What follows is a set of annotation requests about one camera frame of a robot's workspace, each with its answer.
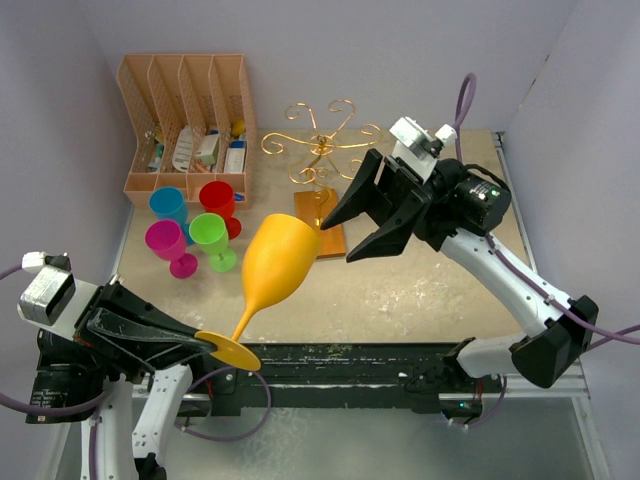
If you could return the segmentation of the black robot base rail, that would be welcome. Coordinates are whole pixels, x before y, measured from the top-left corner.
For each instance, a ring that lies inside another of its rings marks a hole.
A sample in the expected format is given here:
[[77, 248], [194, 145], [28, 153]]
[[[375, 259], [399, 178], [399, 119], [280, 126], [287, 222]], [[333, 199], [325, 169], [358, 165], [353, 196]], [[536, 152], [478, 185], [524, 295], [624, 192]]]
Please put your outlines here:
[[237, 416], [245, 408], [406, 409], [477, 416], [495, 376], [471, 379], [447, 361], [452, 343], [252, 343], [261, 378], [203, 360], [211, 379], [185, 395], [182, 417]]

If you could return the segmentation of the pink plastic wine glass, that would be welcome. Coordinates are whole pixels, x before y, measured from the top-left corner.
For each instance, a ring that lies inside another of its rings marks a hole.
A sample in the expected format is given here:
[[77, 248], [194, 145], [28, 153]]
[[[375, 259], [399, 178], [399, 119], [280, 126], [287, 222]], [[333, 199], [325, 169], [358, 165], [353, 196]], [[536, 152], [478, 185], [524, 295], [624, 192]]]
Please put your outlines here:
[[144, 236], [146, 246], [161, 260], [169, 263], [171, 275], [178, 279], [191, 277], [198, 260], [186, 251], [187, 242], [181, 225], [170, 219], [154, 222]]

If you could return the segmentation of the red plastic wine glass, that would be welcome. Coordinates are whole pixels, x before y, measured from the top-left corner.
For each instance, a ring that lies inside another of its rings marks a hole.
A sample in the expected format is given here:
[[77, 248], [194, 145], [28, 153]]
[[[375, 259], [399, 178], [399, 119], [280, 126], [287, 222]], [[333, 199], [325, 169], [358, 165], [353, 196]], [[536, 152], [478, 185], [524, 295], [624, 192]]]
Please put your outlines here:
[[234, 216], [236, 203], [231, 185], [223, 181], [209, 182], [201, 188], [198, 198], [206, 212], [223, 218], [230, 240], [240, 235], [242, 225]]

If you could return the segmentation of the green plastic wine glass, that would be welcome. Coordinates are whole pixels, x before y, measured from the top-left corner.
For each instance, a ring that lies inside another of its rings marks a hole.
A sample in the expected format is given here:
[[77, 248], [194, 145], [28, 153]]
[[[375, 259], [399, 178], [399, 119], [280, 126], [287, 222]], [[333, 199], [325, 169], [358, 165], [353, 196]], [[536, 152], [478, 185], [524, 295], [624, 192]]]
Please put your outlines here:
[[189, 225], [189, 234], [199, 249], [208, 256], [209, 266], [218, 273], [234, 268], [236, 252], [229, 247], [229, 235], [224, 219], [215, 213], [203, 213]]

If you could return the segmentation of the blue plastic wine glass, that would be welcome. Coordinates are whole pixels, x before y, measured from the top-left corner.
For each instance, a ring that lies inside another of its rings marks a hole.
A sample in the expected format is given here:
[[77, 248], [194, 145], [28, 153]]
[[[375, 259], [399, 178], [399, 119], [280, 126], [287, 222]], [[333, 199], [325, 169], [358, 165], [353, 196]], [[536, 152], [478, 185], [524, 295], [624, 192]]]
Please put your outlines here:
[[176, 187], [166, 186], [157, 189], [149, 199], [149, 208], [159, 219], [177, 222], [184, 233], [188, 246], [194, 244], [189, 233], [188, 207], [183, 193]]

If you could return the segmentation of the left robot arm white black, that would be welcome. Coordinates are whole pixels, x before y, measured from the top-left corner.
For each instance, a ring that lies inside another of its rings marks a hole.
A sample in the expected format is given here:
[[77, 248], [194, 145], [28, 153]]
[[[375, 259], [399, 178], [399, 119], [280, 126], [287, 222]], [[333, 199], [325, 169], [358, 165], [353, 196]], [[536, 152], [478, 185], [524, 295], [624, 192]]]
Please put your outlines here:
[[118, 281], [33, 281], [18, 312], [39, 329], [28, 422], [81, 424], [84, 479], [166, 478], [168, 430], [215, 346]]

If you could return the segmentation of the orange plastic wine glass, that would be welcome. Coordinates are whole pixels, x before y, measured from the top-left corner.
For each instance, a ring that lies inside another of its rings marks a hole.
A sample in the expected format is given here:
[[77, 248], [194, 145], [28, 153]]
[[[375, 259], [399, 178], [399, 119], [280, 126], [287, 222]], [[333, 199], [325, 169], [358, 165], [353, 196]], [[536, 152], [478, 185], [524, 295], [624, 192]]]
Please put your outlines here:
[[320, 248], [319, 236], [302, 220], [283, 213], [266, 216], [244, 255], [245, 307], [233, 334], [200, 330], [195, 338], [214, 346], [214, 359], [236, 369], [258, 371], [261, 361], [240, 337], [257, 313], [284, 301], [301, 286]]

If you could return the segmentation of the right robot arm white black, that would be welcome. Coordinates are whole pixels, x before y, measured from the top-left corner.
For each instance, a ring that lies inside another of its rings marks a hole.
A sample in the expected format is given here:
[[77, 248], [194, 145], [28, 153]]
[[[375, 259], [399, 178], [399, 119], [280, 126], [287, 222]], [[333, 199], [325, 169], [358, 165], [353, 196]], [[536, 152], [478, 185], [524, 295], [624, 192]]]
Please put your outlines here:
[[520, 333], [470, 337], [446, 355], [445, 380], [456, 391], [491, 374], [519, 374], [548, 389], [591, 342], [596, 303], [552, 286], [492, 235], [510, 204], [506, 183], [478, 165], [438, 160], [422, 179], [401, 158], [370, 149], [321, 224], [328, 230], [365, 213], [378, 228], [347, 261], [398, 256], [416, 237], [467, 270], [511, 313]]

